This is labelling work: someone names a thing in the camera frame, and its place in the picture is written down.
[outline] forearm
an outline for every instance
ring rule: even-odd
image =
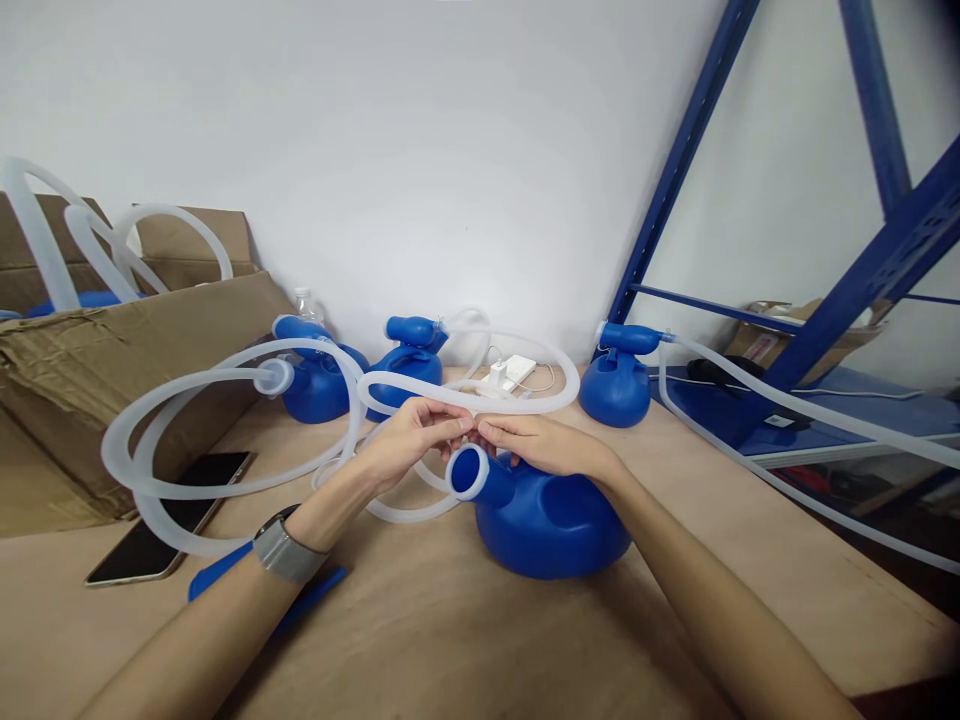
[[[356,463],[344,467],[287,519],[287,533],[329,551],[373,497],[362,474]],[[212,717],[301,589],[247,555],[160,630],[82,717]]]
[[[745,715],[859,717],[786,626],[615,455],[599,467],[595,481]]]

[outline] smartwatch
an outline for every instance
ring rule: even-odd
[[[303,585],[313,579],[329,553],[314,552],[287,534],[283,522],[298,507],[299,504],[291,505],[267,520],[253,539],[253,551],[268,571]]]

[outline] blue shelf frame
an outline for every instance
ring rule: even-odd
[[[910,290],[960,239],[960,137],[913,187],[870,0],[838,0],[885,224],[802,326],[643,283],[687,171],[736,60],[760,0],[728,0],[700,77],[680,123],[607,320],[626,322],[637,294],[652,295],[793,336],[764,376],[789,391],[857,317],[881,315],[901,300],[960,305]],[[739,446],[772,403],[753,394],[718,435]]]

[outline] smartphone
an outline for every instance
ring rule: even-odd
[[[177,484],[194,487],[232,485],[243,477],[255,457],[255,453],[248,452],[204,455],[187,469]],[[196,533],[213,517],[223,498],[161,502],[178,525]],[[163,542],[143,520],[139,520],[83,584],[105,587],[158,580],[170,575],[181,562],[183,553]]]

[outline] white power adapter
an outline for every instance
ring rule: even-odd
[[[490,373],[481,382],[488,382],[500,386],[507,392],[512,392],[517,385],[530,377],[530,373],[537,367],[535,360],[522,355],[511,355],[506,360],[498,360],[490,366]],[[483,388],[477,388],[477,394],[484,397],[498,397],[496,393]]]

